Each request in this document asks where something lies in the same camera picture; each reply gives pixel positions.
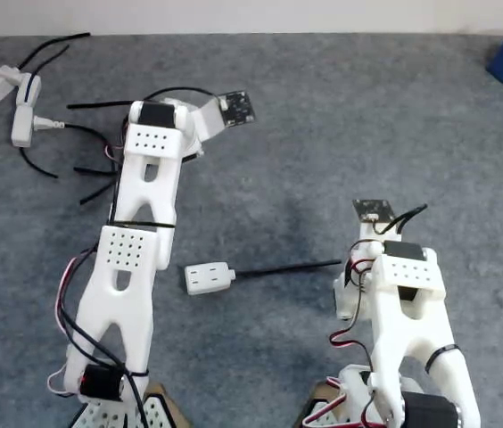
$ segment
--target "wire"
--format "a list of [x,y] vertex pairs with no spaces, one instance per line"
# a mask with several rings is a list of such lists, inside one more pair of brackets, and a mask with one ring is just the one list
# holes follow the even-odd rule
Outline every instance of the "wire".
[[35,171],[39,172],[40,174],[43,174],[44,176],[51,177],[51,178],[59,178],[56,174],[53,172],[46,171],[45,169],[40,168],[38,165],[36,165],[32,160],[29,159],[28,155],[26,154],[26,149],[24,147],[20,147],[20,155],[22,159],[26,161],[30,167],[32,167]]
[[199,94],[204,94],[204,95],[209,95],[209,96],[216,96],[213,92],[210,92],[207,89],[202,89],[201,87],[196,87],[196,86],[170,86],[170,87],[165,87],[164,89],[159,89],[158,91],[154,91],[152,94],[147,95],[144,100],[150,100],[154,98],[155,96],[166,94],[167,92],[173,92],[173,91],[188,91],[188,92],[197,92]]
[[49,58],[47,58],[45,61],[41,62],[37,67],[36,69],[31,73],[31,76],[29,76],[29,81],[28,81],[28,87],[26,88],[26,96],[24,97],[24,102],[27,103],[28,102],[28,97],[29,97],[29,90],[31,89],[31,84],[33,83],[34,81],[34,78],[35,76],[38,74],[39,71],[41,71],[47,64],[49,64],[51,61],[54,61],[56,60],[57,58],[59,58],[60,56],[62,56],[63,54],[65,54],[65,51],[67,51],[68,49],[70,48],[69,45],[66,45],[65,47],[63,47],[63,49],[61,51],[59,51],[58,53],[56,53],[55,55],[52,55],[50,56]]
[[45,381],[45,384],[47,385],[47,389],[52,392],[53,394],[57,395],[58,397],[62,397],[64,399],[67,399],[68,397],[73,397],[75,394],[72,394],[71,392],[67,391],[59,391],[56,390],[52,386],[52,380],[58,376],[67,366],[67,363],[62,366],[58,371],[51,373],[49,376],[47,376],[47,380]]
[[20,62],[20,65],[18,65],[18,69],[23,69],[28,63],[33,60],[33,58],[39,54],[41,51],[43,51],[45,48],[47,48],[49,45],[55,45],[57,43],[62,43],[62,42],[67,42],[70,40],[75,40],[76,38],[83,38],[83,37],[89,37],[91,36],[91,33],[78,33],[78,34],[73,34],[71,36],[65,36],[65,37],[56,37],[52,38],[51,40],[47,40],[38,47],[36,47],[33,51],[29,53],[29,55],[22,61]]
[[347,395],[345,393],[339,394],[336,399],[333,399],[331,402],[326,404],[323,408],[319,409],[317,412],[305,417],[301,423],[303,428],[360,428],[361,426],[365,428],[385,428],[384,424],[377,424],[374,422],[368,422],[366,417],[366,412],[370,403],[372,403],[372,399],[374,398],[374,393],[371,393],[371,400],[365,405],[363,413],[361,414],[360,422],[346,422],[346,423],[338,423],[338,424],[312,424],[317,421],[321,416],[326,415],[331,410],[342,404],[347,400]]
[[[71,282],[71,279],[73,276],[76,274],[78,269],[83,265],[83,263],[93,254],[93,252],[96,251],[97,244],[92,246],[86,251],[83,251],[79,257],[78,257],[78,262],[75,264],[73,268],[69,270],[69,273],[65,276],[64,284],[62,285],[61,289],[61,294],[60,294],[60,302],[59,302],[59,307],[58,307],[58,314],[59,317],[61,318],[62,322],[62,327],[64,329],[64,332],[66,334],[66,337],[68,340],[73,344],[73,346],[76,347],[76,349],[83,354],[85,357],[90,359],[91,361],[101,365],[101,366],[106,366],[111,369],[119,369],[122,370],[123,374],[127,377],[127,380],[130,384],[131,390],[133,392],[133,395],[135,396],[135,401],[136,401],[136,406],[138,409],[138,412],[140,413],[141,417],[141,423],[143,424],[144,428],[149,428],[148,421],[146,419],[146,414],[144,413],[144,408],[143,408],[143,401],[141,400],[140,394],[138,392],[138,389],[136,387],[135,380],[133,379],[133,376],[147,376],[148,375],[148,370],[146,370],[143,373],[136,373],[136,372],[130,372],[125,363],[123,363],[119,358],[117,358],[112,352],[110,352],[104,345],[102,345],[100,342],[96,341],[93,339],[87,332],[85,332],[81,327],[77,325],[77,323],[70,317],[68,312],[65,310],[65,297],[66,297],[66,292],[68,289],[68,286]],[[98,349],[100,352],[102,352],[105,356],[107,356],[110,360],[114,362],[114,366],[109,365],[103,361],[101,361],[99,358],[94,357],[91,354],[88,354],[85,352],[81,347],[79,347],[74,339],[71,337],[70,332],[67,329],[67,326],[65,323],[69,324],[71,328],[73,328],[74,332],[79,333],[85,340],[87,340],[89,343],[91,343],[96,349]]]
[[121,100],[121,101],[107,101],[102,103],[78,103],[67,104],[69,110],[83,110],[83,109],[102,109],[104,107],[118,107],[120,105],[130,105],[134,100]]
[[412,219],[414,218],[415,216],[417,216],[418,214],[420,214],[422,211],[424,211],[426,208],[428,208],[428,204],[425,203],[423,205],[420,205],[419,207],[416,207],[414,208],[412,211],[409,212],[409,214],[407,215],[406,218],[404,218],[400,224],[398,225],[398,229],[396,230],[396,233],[397,234],[401,234],[402,233],[402,229],[404,228],[404,226]]
[[111,180],[110,183],[107,183],[106,185],[101,187],[99,190],[96,190],[93,193],[89,194],[88,196],[81,198],[79,200],[79,205],[85,205],[86,203],[91,202],[93,199],[98,198],[103,193],[105,193],[107,190],[109,190],[111,187],[113,187],[115,185],[115,183],[117,182],[117,180],[118,180],[117,178],[114,178]]
[[[155,96],[166,94],[167,92],[173,91],[188,91],[188,92],[197,92],[199,94],[216,96],[213,92],[202,89],[197,86],[170,86],[165,87],[163,89],[159,89],[158,91],[153,92],[152,94],[147,95],[143,100],[148,101],[153,99]],[[77,104],[67,104],[67,108],[70,110],[80,110],[80,109],[102,109],[105,107],[118,107],[121,105],[130,105],[134,103],[135,100],[118,100],[118,101],[104,101],[99,103],[77,103]]]
[[372,404],[372,402],[375,400],[375,395],[376,395],[376,391],[373,390],[370,393],[370,399],[368,400],[367,404],[363,407],[362,413],[360,414],[360,422],[363,424],[363,426],[365,428],[371,428],[373,426],[376,426],[376,424],[368,422],[368,420],[367,420],[367,411],[368,411],[368,408],[370,407],[370,405]]
[[265,269],[254,269],[254,270],[243,270],[236,271],[238,277],[255,277],[255,276],[264,276],[264,275],[274,275],[274,274],[283,274],[287,272],[295,272],[306,269],[314,269],[314,268],[325,268],[327,266],[334,266],[342,264],[342,260],[340,259],[331,259],[325,261],[315,261],[308,263],[296,263],[293,265],[279,266],[279,267],[268,267]]
[[413,210],[410,210],[408,212],[405,212],[404,214],[400,214],[398,217],[396,217],[393,221],[391,221],[386,227],[378,231],[376,230],[376,222],[373,222],[373,229],[375,230],[375,233],[377,235],[384,235],[386,232],[391,230],[393,227],[400,225],[397,227],[396,233],[400,234],[402,232],[402,228],[416,215],[420,214],[422,211],[424,211],[426,208],[428,208],[428,204],[425,203],[423,205],[420,205]]
[[73,170],[78,174],[83,174],[84,176],[115,177],[117,175],[117,171],[100,171],[98,169],[84,167],[73,167]]

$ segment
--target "black wire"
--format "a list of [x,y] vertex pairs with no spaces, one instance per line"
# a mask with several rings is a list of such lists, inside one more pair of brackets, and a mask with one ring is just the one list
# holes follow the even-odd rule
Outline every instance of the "black wire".
[[[109,139],[104,134],[102,134],[101,132],[97,131],[96,129],[85,127],[83,125],[77,125],[77,124],[74,124],[74,123],[66,123],[65,127],[69,128],[69,129],[76,129],[76,130],[79,130],[79,131],[83,131],[83,132],[86,132],[86,133],[90,134],[91,136],[94,136],[94,137],[98,138],[103,143],[103,149],[107,148],[107,151],[109,152],[109,154],[111,155],[111,157],[114,157],[114,151],[113,151],[113,148],[112,148],[112,144],[109,142]],[[118,172],[118,170],[116,168],[117,166],[119,166],[119,163],[117,161],[115,161],[115,160],[110,160],[110,161],[111,161],[111,171],[98,171],[96,169],[89,169],[89,168],[82,168],[82,167],[73,167],[73,170],[76,171],[76,172],[78,172],[79,174],[88,174],[88,175],[91,175],[91,176],[112,177],[111,182],[109,182],[108,184],[104,185],[100,189],[95,190],[94,192],[92,192],[88,196],[82,198],[79,201],[80,205],[84,205],[84,204],[86,204],[88,202],[91,202],[93,199],[101,196],[103,193],[105,193],[107,190],[109,190],[114,185],[114,183],[115,183],[115,181],[117,179],[116,176],[119,174],[119,172]]]
[[287,266],[268,267],[265,269],[254,269],[254,270],[243,270],[243,271],[236,270],[235,272],[238,277],[255,277],[264,275],[283,274],[286,272],[295,272],[306,269],[325,268],[327,266],[340,265],[341,263],[342,261],[339,259],[332,259],[325,261],[315,261],[310,263],[296,263]]
[[399,234],[401,232],[401,229],[406,225],[414,216],[417,214],[420,214],[422,211],[424,211],[426,208],[428,208],[428,205],[425,203],[423,205],[420,205],[419,207],[414,208],[413,210],[410,210],[408,212],[405,212],[404,214],[400,214],[398,217],[396,217],[393,221],[391,221],[386,227],[379,231],[376,230],[376,223],[373,223],[373,229],[375,230],[375,233],[377,235],[384,235],[386,232],[391,230],[393,227],[398,225],[400,222],[400,226],[397,228],[397,233]]
[[111,187],[113,187],[116,183],[116,179],[114,178],[111,180],[111,182],[107,183],[103,187],[101,187],[99,190],[94,191],[93,193],[89,194],[88,196],[81,198],[79,200],[79,205],[85,205],[88,202],[91,202],[93,199],[101,196],[103,193],[105,193],[107,190],[109,190]]
[[[154,98],[157,95],[166,94],[167,92],[173,91],[189,91],[189,92],[197,92],[199,94],[215,96],[213,92],[210,92],[207,89],[202,89],[201,87],[196,86],[171,86],[165,87],[163,89],[159,89],[158,91],[153,92],[152,94],[147,95],[143,100],[148,101]],[[67,104],[67,108],[70,110],[78,110],[78,109],[102,109],[104,107],[117,107],[120,105],[130,105],[135,100],[118,100],[118,101],[104,101],[99,103],[77,103],[77,104]]]
[[82,37],[89,37],[91,36],[91,33],[78,33],[78,34],[73,34],[71,36],[65,36],[65,37],[57,37],[57,38],[52,38],[51,40],[47,40],[38,47],[36,47],[33,51],[29,53],[29,55],[22,61],[20,62],[20,65],[18,65],[18,69],[23,69],[28,63],[41,51],[43,51],[46,47],[49,45],[55,45],[57,43],[62,43],[62,42],[67,42],[69,40],[74,40],[76,38],[82,38]]
[[52,55],[50,56],[49,58],[47,58],[45,61],[41,62],[37,67],[36,69],[31,73],[31,76],[29,76],[29,81],[28,81],[28,87],[26,88],[26,96],[24,97],[24,102],[27,103],[28,102],[28,97],[29,97],[29,90],[31,89],[31,84],[33,83],[34,81],[34,78],[36,77],[36,75],[39,73],[39,71],[41,71],[47,64],[49,64],[51,61],[54,61],[56,60],[57,58],[59,58],[60,56],[62,56],[63,54],[65,54],[65,51],[67,51],[68,49],[70,48],[69,45],[66,45],[61,51],[59,51],[58,53],[56,53],[55,55]]
[[121,101],[106,101],[102,103],[78,103],[78,104],[67,104],[69,110],[80,110],[80,109],[102,109],[103,107],[117,107],[120,105],[130,105],[134,103],[134,100],[121,100]]
[[30,165],[30,167],[32,167],[34,170],[36,170],[40,174],[43,174],[44,176],[55,178],[55,179],[59,178],[59,176],[57,176],[53,172],[46,171],[45,169],[40,168],[33,161],[31,161],[29,159],[28,155],[26,154],[26,149],[24,147],[20,147],[20,154],[21,154],[22,159],[24,159],[26,161],[26,163],[28,165]]
[[420,205],[419,207],[416,207],[414,208],[412,211],[409,212],[408,216],[406,218],[404,218],[400,224],[398,225],[397,229],[396,229],[396,233],[397,234],[401,234],[402,233],[402,229],[404,228],[404,226],[412,219],[414,218],[415,216],[417,216],[418,214],[420,214],[422,211],[424,211],[426,208],[428,208],[428,204],[425,203],[423,205]]
[[150,100],[154,98],[157,95],[162,95],[166,94],[167,92],[173,92],[173,91],[188,91],[188,92],[197,92],[199,94],[204,94],[204,95],[209,95],[209,96],[216,96],[213,92],[210,92],[207,89],[202,89],[201,87],[197,86],[170,86],[170,87],[165,87],[163,89],[159,89],[158,91],[153,92],[150,95],[147,95],[145,98],[143,98],[145,101]]
[[[60,305],[59,305],[59,315],[60,318],[63,320],[62,325],[65,330],[65,335],[67,338],[70,340],[71,344],[76,347],[76,349],[79,350],[84,356],[89,358],[91,361],[100,364],[101,366],[107,366],[111,369],[119,369],[123,372],[123,374],[127,377],[127,380],[130,384],[131,390],[133,391],[133,395],[135,396],[135,401],[136,401],[136,406],[138,408],[138,412],[140,413],[141,416],[141,422],[143,424],[144,428],[149,428],[148,421],[146,419],[146,415],[144,414],[144,407],[143,407],[143,401],[141,400],[140,394],[138,392],[138,389],[135,384],[135,380],[133,379],[133,376],[147,376],[148,375],[148,370],[146,370],[143,373],[136,373],[136,372],[130,372],[125,363],[123,363],[117,356],[115,356],[110,350],[108,350],[104,345],[102,345],[100,342],[96,341],[93,339],[85,330],[83,330],[79,325],[70,317],[69,313],[65,310],[65,298],[67,295],[67,289],[69,288],[69,284],[71,279],[73,279],[73,276],[76,274],[78,269],[83,265],[83,263],[93,254],[93,252],[96,251],[97,245],[94,245],[90,249],[87,250],[87,252],[82,255],[81,259],[79,262],[75,265],[75,267],[70,271],[68,274],[66,284],[62,289],[62,294],[60,296]],[[85,352],[82,348],[80,348],[73,338],[71,337],[71,334],[66,328],[65,323],[69,324],[71,328],[73,328],[74,331],[79,333],[84,339],[86,339],[89,343],[91,343],[96,349],[98,349],[100,352],[102,352],[104,355],[106,355],[110,360],[112,360],[115,363],[115,366],[109,365],[99,358],[94,357],[91,354],[88,354]]]
[[73,167],[73,170],[78,174],[83,174],[84,176],[115,177],[117,175],[117,171],[100,171],[98,169],[85,167]]

